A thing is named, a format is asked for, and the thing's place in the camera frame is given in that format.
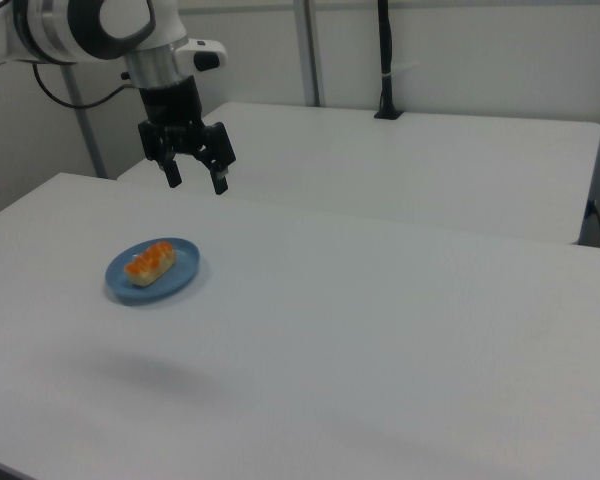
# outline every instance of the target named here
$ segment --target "table surface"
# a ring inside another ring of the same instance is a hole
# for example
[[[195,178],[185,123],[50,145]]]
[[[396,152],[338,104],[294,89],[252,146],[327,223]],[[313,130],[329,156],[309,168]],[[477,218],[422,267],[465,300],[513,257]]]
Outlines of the table surface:
[[[122,304],[109,262],[187,238]],[[60,175],[0,213],[0,463],[40,480],[600,480],[600,250]]]
[[[576,242],[600,143],[592,123],[229,103],[237,161],[225,195],[561,244]],[[213,195],[179,156],[178,189]],[[120,181],[167,189],[144,160]]]

